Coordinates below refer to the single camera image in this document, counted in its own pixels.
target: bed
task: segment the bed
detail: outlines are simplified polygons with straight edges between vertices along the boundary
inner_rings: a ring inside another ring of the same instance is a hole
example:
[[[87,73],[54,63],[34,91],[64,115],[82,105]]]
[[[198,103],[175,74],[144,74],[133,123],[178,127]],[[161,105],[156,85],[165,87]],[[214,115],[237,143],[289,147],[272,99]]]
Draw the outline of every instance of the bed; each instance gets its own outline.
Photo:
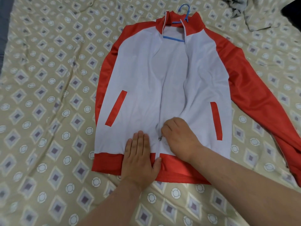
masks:
[[[249,0],[231,18],[222,0],[15,0],[0,85],[0,225],[74,226],[118,186],[91,171],[101,64],[127,24],[183,3],[243,49],[299,133],[301,33],[280,15],[291,1]],[[300,192],[271,135],[234,103],[232,113],[231,160]],[[212,186],[155,181],[131,225],[247,223]]]

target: plastic hanger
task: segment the plastic hanger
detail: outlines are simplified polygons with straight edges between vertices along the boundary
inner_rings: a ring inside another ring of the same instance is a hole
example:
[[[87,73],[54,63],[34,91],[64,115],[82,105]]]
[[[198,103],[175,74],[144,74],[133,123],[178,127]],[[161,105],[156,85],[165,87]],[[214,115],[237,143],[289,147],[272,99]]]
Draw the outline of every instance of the plastic hanger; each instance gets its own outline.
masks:
[[[178,12],[180,12],[181,11],[181,8],[183,7],[183,6],[188,6],[188,11],[187,11],[187,14],[186,14],[186,17],[184,18],[184,20],[186,20],[187,22],[188,22],[188,15],[189,15],[189,12],[190,12],[190,6],[188,5],[188,4],[183,4],[183,5],[181,5],[180,7],[179,7],[179,10],[178,10]],[[175,22],[173,22],[172,24],[178,24],[178,23],[181,23],[181,21],[175,21]],[[169,37],[169,36],[163,36],[163,38],[166,38],[166,39],[171,39],[171,40],[175,40],[175,41],[179,41],[179,42],[185,42],[184,40],[182,40],[182,39],[177,39],[177,38],[173,38],[173,37]]]

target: forearm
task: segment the forearm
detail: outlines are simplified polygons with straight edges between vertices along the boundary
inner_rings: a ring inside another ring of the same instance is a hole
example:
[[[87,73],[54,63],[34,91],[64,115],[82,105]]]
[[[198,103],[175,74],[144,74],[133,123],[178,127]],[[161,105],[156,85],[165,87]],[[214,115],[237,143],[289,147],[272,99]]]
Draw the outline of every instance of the forearm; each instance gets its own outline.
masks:
[[[197,151],[190,164],[251,226],[300,225],[301,194],[298,192],[205,147]]]
[[[121,181],[114,192],[96,207],[80,226],[128,226],[140,194],[141,190],[133,182]]]

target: red pocket trim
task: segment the red pocket trim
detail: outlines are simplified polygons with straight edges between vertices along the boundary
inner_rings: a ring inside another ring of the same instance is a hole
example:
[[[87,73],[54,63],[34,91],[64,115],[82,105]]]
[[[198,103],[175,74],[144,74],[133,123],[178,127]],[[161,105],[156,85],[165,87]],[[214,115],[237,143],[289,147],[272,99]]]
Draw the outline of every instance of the red pocket trim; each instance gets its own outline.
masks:
[[[223,140],[222,124],[216,102],[210,102],[217,140]]]
[[[126,98],[126,94],[127,94],[127,91],[124,91],[124,90],[121,91],[120,95],[118,96],[118,98],[110,112],[110,115],[109,115],[105,125],[110,126],[110,127],[113,125],[113,123],[119,113],[119,110],[122,106],[122,103],[123,103],[124,99]]]

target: person's right arm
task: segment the person's right arm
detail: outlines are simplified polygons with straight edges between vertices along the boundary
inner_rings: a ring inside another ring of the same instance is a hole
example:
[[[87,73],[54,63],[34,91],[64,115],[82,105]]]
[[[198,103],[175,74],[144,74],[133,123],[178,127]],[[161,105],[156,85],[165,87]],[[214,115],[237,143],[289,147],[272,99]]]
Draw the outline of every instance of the person's right arm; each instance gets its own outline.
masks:
[[[181,118],[161,129],[171,151],[200,172],[250,226],[301,225],[301,194],[204,147]]]

